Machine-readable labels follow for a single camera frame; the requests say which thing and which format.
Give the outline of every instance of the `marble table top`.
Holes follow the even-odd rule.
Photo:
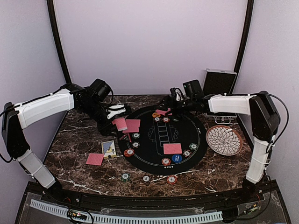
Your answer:
[[[163,96],[115,96],[114,102],[129,102],[132,111],[157,104]],[[204,115],[198,118],[206,129],[217,125]],[[249,168],[251,149],[236,120],[229,125],[243,140],[239,154],[223,156],[208,147],[204,158],[192,169],[176,174],[178,181],[171,185],[166,176],[143,172],[131,165],[121,154],[116,137],[103,137],[96,122],[82,120],[82,114],[71,110],[66,115],[44,164],[61,182],[64,189],[109,196],[190,196],[221,192],[242,187]],[[101,166],[86,165],[89,153],[102,153],[101,142],[114,140],[117,157],[103,160]],[[121,175],[130,173],[130,181],[122,182]],[[142,178],[148,175],[150,182]]]

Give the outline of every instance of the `floral pattern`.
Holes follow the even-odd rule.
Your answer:
[[[242,149],[239,133],[223,125],[211,127],[206,133],[206,141],[211,149],[221,155],[236,155]]]

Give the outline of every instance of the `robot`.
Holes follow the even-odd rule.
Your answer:
[[[179,88],[171,88],[171,94],[163,98],[157,109],[167,111],[170,108],[168,113],[172,113],[178,119],[187,111],[228,112],[251,116],[254,150],[242,184],[243,199],[249,199],[270,162],[271,149],[280,124],[280,115],[270,94],[263,91],[254,95],[204,96],[198,80],[184,83],[183,86],[185,95]],[[2,113],[2,136],[11,160],[18,161],[47,192],[57,199],[63,198],[60,182],[31,151],[23,129],[58,112],[76,109],[97,122],[100,134],[115,136],[117,130],[112,120],[116,114],[120,116],[130,114],[131,109],[127,104],[113,105],[112,100],[109,104],[104,103],[110,92],[112,92],[110,86],[97,79],[89,87],[66,84],[44,97],[15,105],[7,103]]]

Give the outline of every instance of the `poker chip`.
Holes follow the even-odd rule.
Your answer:
[[[175,184],[177,181],[178,181],[177,177],[173,176],[173,175],[171,175],[167,178],[167,183],[169,183],[169,184]]]
[[[191,150],[195,150],[195,149],[197,149],[197,145],[196,145],[195,143],[191,143],[191,144],[189,145],[189,148],[190,148]]]
[[[128,182],[128,181],[130,181],[130,174],[128,174],[128,173],[122,174],[121,175],[121,181],[122,182]]]
[[[164,159],[162,159],[162,164],[163,164],[164,166],[169,166],[170,163],[171,163],[170,159],[168,159],[168,158],[164,158]]]
[[[168,118],[168,117],[164,117],[162,120],[163,120],[165,123],[168,123],[168,122],[170,121],[170,118]]]
[[[138,139],[140,137],[140,134],[139,133],[134,133],[132,136],[133,136],[134,139]]]
[[[183,151],[184,157],[189,157],[192,154],[192,152],[189,149],[186,149]]]
[[[159,118],[161,115],[159,113],[153,113],[153,118]]]
[[[150,181],[150,177],[149,176],[144,176],[143,177],[143,181],[144,182],[149,182]]]
[[[126,157],[130,157],[130,156],[134,155],[134,153],[135,153],[134,150],[129,148],[129,149],[125,150],[124,155]]]
[[[172,161],[174,161],[175,163],[181,162],[182,160],[183,160],[183,157],[179,154],[172,156]]]
[[[136,141],[136,142],[133,142],[133,144],[132,144],[133,148],[138,148],[139,145],[140,145],[140,144],[139,144],[139,142],[137,142],[137,141]]]

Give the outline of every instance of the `wall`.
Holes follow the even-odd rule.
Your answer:
[[[63,84],[46,1],[2,0],[0,107],[9,101],[18,103],[45,95]],[[61,118],[58,114],[25,130],[39,158],[44,158]],[[1,139],[0,152],[9,158]],[[0,224],[14,223],[28,179],[17,162],[0,160]]]
[[[255,2],[252,25],[235,93],[267,90],[290,111],[290,124],[274,147],[269,174],[282,191],[292,223],[299,223],[299,1]],[[285,111],[275,101],[285,125]],[[250,130],[250,121],[243,117]]]
[[[97,77],[115,94],[169,93],[205,69],[233,70],[247,0],[59,0],[74,83]]]

